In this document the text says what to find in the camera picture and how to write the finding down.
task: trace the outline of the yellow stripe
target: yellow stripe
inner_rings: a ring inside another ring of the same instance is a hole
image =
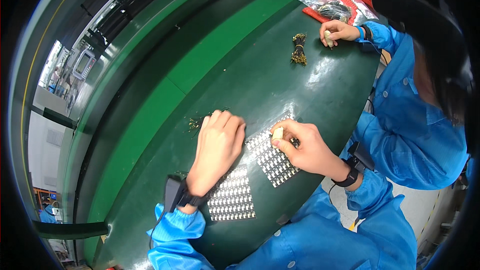
[[[425,227],[427,227],[428,222],[430,221],[430,217],[431,217],[432,214],[434,213],[435,206],[437,205],[438,198],[440,197],[440,191],[441,191],[441,190],[438,191],[437,199],[435,199],[435,203],[433,204],[433,208],[431,209],[431,212],[430,212],[430,214],[428,215],[427,222],[425,223],[425,225],[423,225],[423,228],[421,229],[420,235],[417,237],[417,242],[418,242],[418,240],[420,239],[420,237],[422,236],[423,230],[425,229]]]
[[[349,231],[353,231],[353,229],[355,228],[355,221],[353,221],[352,225],[350,225],[350,227],[348,228]]]
[[[40,45],[42,44],[43,38],[45,37],[45,34],[47,33],[47,30],[49,29],[53,21],[53,18],[55,18],[60,7],[63,5],[64,2],[65,0],[62,0],[60,2],[57,9],[55,10],[55,13],[53,13],[52,17],[50,18],[50,21],[48,22],[48,24],[45,27],[45,30],[43,31],[42,37],[40,38],[40,41],[36,47],[35,54],[33,55],[32,63],[30,64],[30,70],[28,71],[27,82],[25,84],[25,92],[23,93],[23,102],[21,104],[21,118],[20,118],[20,144],[21,144],[21,161],[23,162],[23,171],[25,172],[25,180],[27,183],[28,183],[27,167],[25,165],[25,152],[24,152],[24,110],[25,110],[25,100],[27,98],[28,82],[30,81],[30,75],[32,74],[33,64],[35,63],[35,59],[37,57],[37,53],[39,52],[39,48],[40,48]],[[30,199],[32,200],[32,203],[33,203],[32,190],[28,188],[28,192],[30,192]]]

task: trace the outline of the dark green table surface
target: dark green table surface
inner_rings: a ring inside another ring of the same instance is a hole
[[[292,110],[304,123],[318,127],[335,154],[341,152],[372,88],[378,55],[362,53],[357,44],[346,41],[333,51],[325,48],[318,37],[320,23],[303,14],[303,7],[292,1],[257,27],[210,70],[160,127],[107,216],[110,234],[105,244],[99,243],[95,269],[149,265],[145,231],[155,224],[154,207],[163,199],[166,175],[188,171],[194,161],[196,138],[192,140],[187,132],[189,117],[228,106],[245,119],[250,136]],[[297,33],[307,34],[306,67],[290,63],[292,37]],[[273,188],[255,160],[248,163],[248,176],[256,219],[211,222],[207,209],[201,209],[206,228],[191,243],[217,269],[254,252],[281,227],[277,219],[290,218],[323,179],[301,171]]]

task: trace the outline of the clear plastic bag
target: clear plastic bag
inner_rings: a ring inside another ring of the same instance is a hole
[[[376,19],[378,17],[375,16],[374,13],[368,8],[368,6],[362,0],[352,0],[352,2],[357,6],[358,10],[365,16],[367,19]]]
[[[351,8],[341,0],[298,0],[309,6],[321,16],[330,20],[340,20],[347,23],[352,15]]]

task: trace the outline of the blue wristband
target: blue wristband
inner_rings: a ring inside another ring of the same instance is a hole
[[[365,35],[363,34],[363,29],[360,26],[355,26],[357,30],[360,32],[360,40],[365,39]]]

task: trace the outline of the hand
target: hand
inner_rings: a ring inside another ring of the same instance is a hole
[[[333,154],[314,124],[286,119],[275,124],[271,132],[279,127],[283,127],[283,138],[273,139],[272,144],[285,153],[292,165],[339,182],[347,178],[350,167]],[[300,140],[298,148],[291,144],[291,138]]]
[[[363,27],[361,27],[361,29],[363,30],[363,35],[365,35],[365,29]],[[360,32],[357,27],[353,27],[339,20],[328,21],[322,23],[320,27],[320,41],[325,47],[327,47],[327,41],[324,36],[325,31],[331,32],[330,39],[335,46],[339,45],[336,41],[338,39],[353,41],[360,38]]]
[[[229,111],[213,112],[203,120],[195,161],[187,176],[191,195],[203,197],[242,152],[245,122]]]

